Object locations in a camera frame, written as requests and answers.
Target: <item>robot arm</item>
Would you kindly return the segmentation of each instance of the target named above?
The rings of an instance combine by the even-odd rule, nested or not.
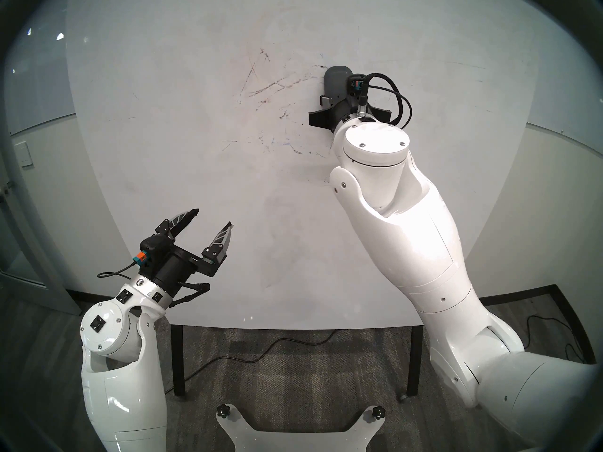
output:
[[[194,272],[212,277],[226,258],[232,224],[218,233],[202,257],[174,244],[198,209],[165,220],[143,240],[135,278],[116,298],[92,306],[80,327],[84,354],[81,380],[90,422],[107,451],[165,452],[167,405],[157,352],[155,321],[166,310],[209,290],[186,284]],[[196,293],[173,300],[182,286]],[[140,317],[131,309],[140,307]],[[128,363],[109,370],[106,358]]]
[[[358,87],[362,77],[330,68],[325,88],[343,79],[345,87]],[[417,310],[443,383],[466,407],[480,404],[509,430],[543,445],[595,368],[525,353],[515,331],[481,304],[454,220],[417,168],[408,136],[380,122],[366,99],[367,107],[359,106],[362,98],[347,94],[345,103],[310,114],[311,125],[334,133],[341,165],[330,175],[335,197],[373,263]],[[333,100],[325,95],[323,106],[325,99]]]

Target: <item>black wire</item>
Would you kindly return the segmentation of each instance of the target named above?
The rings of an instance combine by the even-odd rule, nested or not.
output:
[[[544,318],[542,316],[539,316],[537,314],[532,314],[531,316],[528,316],[528,318],[526,319],[526,325],[528,326],[528,344],[524,346],[524,350],[527,350],[528,347],[530,346],[530,343],[532,342],[532,335],[530,333],[530,319],[531,318],[537,318],[537,319],[542,319],[543,321],[557,321],[559,324],[564,325],[565,327],[567,327],[569,329],[569,331],[572,333],[572,335],[574,336],[574,342],[576,342],[576,346],[577,348],[580,350],[580,353],[582,354],[582,356],[584,356],[582,349],[580,348],[580,344],[578,343],[578,340],[576,338],[576,334],[574,333],[574,331],[572,330],[571,327],[569,327],[569,325],[567,325],[566,323],[564,323],[563,321],[560,321],[557,318]],[[574,350],[574,353],[576,354],[576,356],[578,357],[578,359],[584,363],[584,359],[578,354],[578,352],[576,351],[576,349],[574,348],[574,346],[571,343],[568,343],[565,347],[565,352],[566,352],[566,359],[569,360],[569,356],[567,355],[567,347],[570,346],[572,347],[572,350]]]
[[[573,346],[571,343],[568,343],[568,344],[566,345],[566,360],[568,360],[568,361],[569,361],[569,356],[567,355],[567,348],[568,348],[568,347],[570,347],[570,348],[572,349],[572,351],[574,352],[574,354],[576,355],[576,357],[577,357],[577,358],[578,358],[580,361],[582,361],[582,363],[584,363],[584,360],[583,360],[582,358],[580,358],[580,355],[579,355],[579,354],[576,352],[576,350],[575,350],[574,346]]]
[[[118,270],[117,272],[101,272],[100,274],[97,275],[97,277],[98,278],[107,278],[107,277],[113,277],[114,275],[118,275],[120,277],[124,277],[124,278],[127,278],[128,280],[130,280],[130,278],[127,275],[120,274],[120,272],[123,272],[124,270],[128,270],[130,267],[132,267],[135,264],[136,264],[136,262],[133,262],[128,267],[124,267],[123,269]]]
[[[400,91],[398,90],[398,88],[395,86],[394,81],[392,81],[385,74],[381,74],[380,72],[372,72],[370,74],[367,74],[363,78],[363,88],[360,92],[360,97],[358,98],[358,103],[360,105],[368,104],[368,89],[370,87],[377,87],[378,89],[381,88],[378,86],[369,86],[369,83],[373,78],[383,79],[392,88],[392,93],[396,94],[395,99],[398,102],[398,116],[396,116],[395,119],[391,123],[393,125],[397,125],[402,120],[402,113],[404,112],[404,105],[402,104],[402,96],[400,95]]]
[[[254,360],[244,360],[241,358],[233,358],[231,356],[218,356],[217,358],[214,358],[213,360],[209,360],[207,363],[205,363],[203,366],[201,366],[199,369],[197,369],[195,372],[193,372],[191,375],[187,376],[184,378],[184,382],[188,381],[191,377],[199,374],[200,372],[202,372],[202,370],[204,370],[205,368],[207,368],[210,364],[212,364],[215,361],[218,360],[233,360],[233,361],[238,361],[240,363],[247,363],[248,365],[252,365],[254,363],[257,363],[258,361],[260,361],[262,358],[264,358],[268,352],[270,350],[272,350],[272,347],[275,346],[277,343],[282,342],[282,341],[286,341],[286,342],[295,342],[295,343],[301,343],[302,345],[309,345],[310,347],[317,347],[319,345],[323,345],[324,343],[327,343],[329,340],[331,340],[331,337],[333,335],[335,335],[335,333],[338,331],[338,329],[335,329],[333,332],[331,332],[331,335],[329,335],[327,338],[325,338],[322,342],[304,342],[303,340],[297,340],[297,339],[288,339],[287,337],[283,337],[280,339],[275,340],[274,342],[272,342],[272,344],[266,349],[266,351],[264,351],[264,353],[262,353],[260,355],[259,358],[256,358]],[[171,391],[174,390],[174,387],[170,387],[167,391],[165,391],[165,394],[169,394]]]
[[[404,129],[406,127],[406,125],[408,125],[408,123],[410,123],[410,120],[412,118],[412,106],[411,103],[408,101],[408,99],[406,97],[404,97],[404,95],[400,94],[399,92],[395,91],[395,90],[391,90],[391,89],[387,89],[386,87],[379,87],[379,86],[369,86],[371,89],[379,89],[379,90],[384,90],[386,92],[391,92],[393,94],[396,95],[396,97],[400,97],[402,98],[406,104],[408,105],[408,119],[406,120],[406,122],[404,123],[404,126],[402,126],[400,129]],[[400,119],[402,118],[402,109],[400,109]]]

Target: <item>floor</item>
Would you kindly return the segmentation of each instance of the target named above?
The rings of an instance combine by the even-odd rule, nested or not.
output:
[[[526,342],[531,314],[564,320],[547,295],[490,306]],[[65,451],[104,450],[84,408],[80,368],[80,317],[54,312],[0,293],[0,385],[3,409],[13,402]],[[531,320],[528,351],[565,358],[572,335],[555,321]],[[466,410],[444,389],[429,364],[424,341],[419,395],[400,404],[406,384],[410,328],[342,330],[319,347],[281,342],[247,365],[221,360],[187,382],[187,400],[167,395],[168,451],[233,451],[215,420],[215,408],[232,403],[260,430],[342,431],[361,411],[380,404],[385,424],[368,451],[517,451],[525,447],[481,409]],[[319,341],[328,331],[257,331],[185,327],[185,372],[228,354],[246,359],[288,336]],[[165,387],[171,386],[169,324],[157,323]],[[10,434],[0,423],[0,431]]]

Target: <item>white mounting plate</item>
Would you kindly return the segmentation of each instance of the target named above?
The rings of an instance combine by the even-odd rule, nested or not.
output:
[[[235,451],[238,452],[366,451],[369,441],[385,422],[385,418],[373,418],[373,405],[364,410],[348,431],[342,433],[274,433],[256,431],[234,405],[227,405],[230,414],[226,418],[216,415],[216,419],[235,443]]]

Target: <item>table leg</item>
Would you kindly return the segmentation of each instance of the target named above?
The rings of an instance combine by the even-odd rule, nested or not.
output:
[[[411,353],[408,364],[408,384],[406,396],[419,393],[419,377],[421,375],[421,351],[423,350],[423,326],[413,325],[411,328]]]
[[[181,325],[172,324],[172,377],[174,378],[174,395],[185,396],[184,387],[184,346]]]

